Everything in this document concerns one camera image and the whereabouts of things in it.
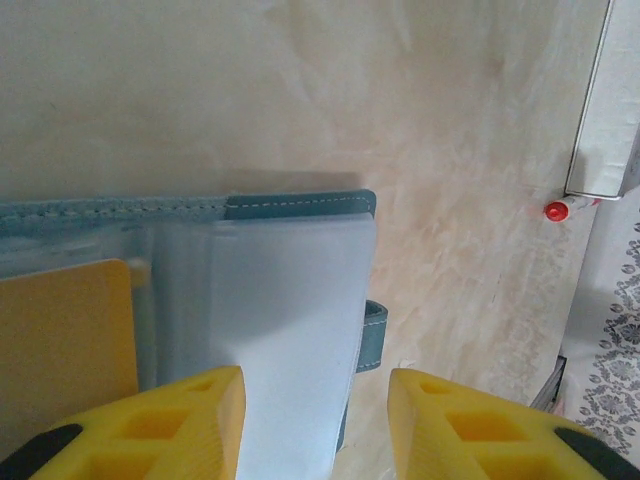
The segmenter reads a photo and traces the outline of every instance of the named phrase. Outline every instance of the patterned fabric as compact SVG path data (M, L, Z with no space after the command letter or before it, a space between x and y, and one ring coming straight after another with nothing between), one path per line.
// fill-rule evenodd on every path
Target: patterned fabric
M637 239L628 242L626 263L620 266L609 306L604 336L598 342L590 388L574 418L622 455L629 455L640 431L640 223Z

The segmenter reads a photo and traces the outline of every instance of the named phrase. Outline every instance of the card holder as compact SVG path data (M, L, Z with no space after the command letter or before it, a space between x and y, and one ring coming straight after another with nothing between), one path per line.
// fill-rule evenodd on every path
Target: card holder
M380 364L374 213L367 190L5 204L0 276L128 261L140 388L239 364L238 478L324 478L351 377Z

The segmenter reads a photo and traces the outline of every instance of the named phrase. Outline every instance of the white marble surface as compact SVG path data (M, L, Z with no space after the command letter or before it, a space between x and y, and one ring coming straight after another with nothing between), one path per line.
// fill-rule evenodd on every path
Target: white marble surface
M391 317L334 477L391 479L391 368L521 402L552 368L593 212L541 210L605 6L4 2L0 197L375 190Z

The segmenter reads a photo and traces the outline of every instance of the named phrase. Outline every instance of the teal leather wallet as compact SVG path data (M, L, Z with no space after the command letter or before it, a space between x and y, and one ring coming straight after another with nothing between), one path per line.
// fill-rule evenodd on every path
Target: teal leather wallet
M157 225L180 224L188 228L188 225L212 225L228 220L313 219L367 213L373 216L375 208L376 197L369 190L5 203L0 204L0 278L104 258L138 258L153 262L157 245L161 243L158 231L162 228L152 232L153 226ZM145 342L141 335L145 322L148 323L147 317L154 314L153 304L153 298L144 292L134 292L137 361L142 389L164 381L162 366L155 360L158 357L156 342ZM382 305L366 302L354 373L380 365L387 314ZM346 410L338 448L343 441L345 419Z

